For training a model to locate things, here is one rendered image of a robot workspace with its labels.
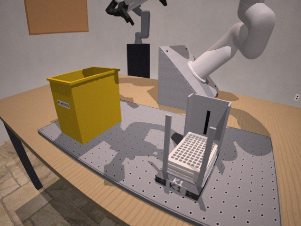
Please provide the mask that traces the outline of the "yellow plastics bin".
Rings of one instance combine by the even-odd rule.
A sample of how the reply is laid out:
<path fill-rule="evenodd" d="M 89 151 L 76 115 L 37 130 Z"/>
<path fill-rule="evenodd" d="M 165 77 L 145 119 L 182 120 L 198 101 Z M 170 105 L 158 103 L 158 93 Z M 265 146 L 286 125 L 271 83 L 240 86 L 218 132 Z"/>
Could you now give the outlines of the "yellow plastics bin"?
<path fill-rule="evenodd" d="M 47 78 L 64 134 L 84 145 L 122 121 L 118 71 L 93 66 Z"/>

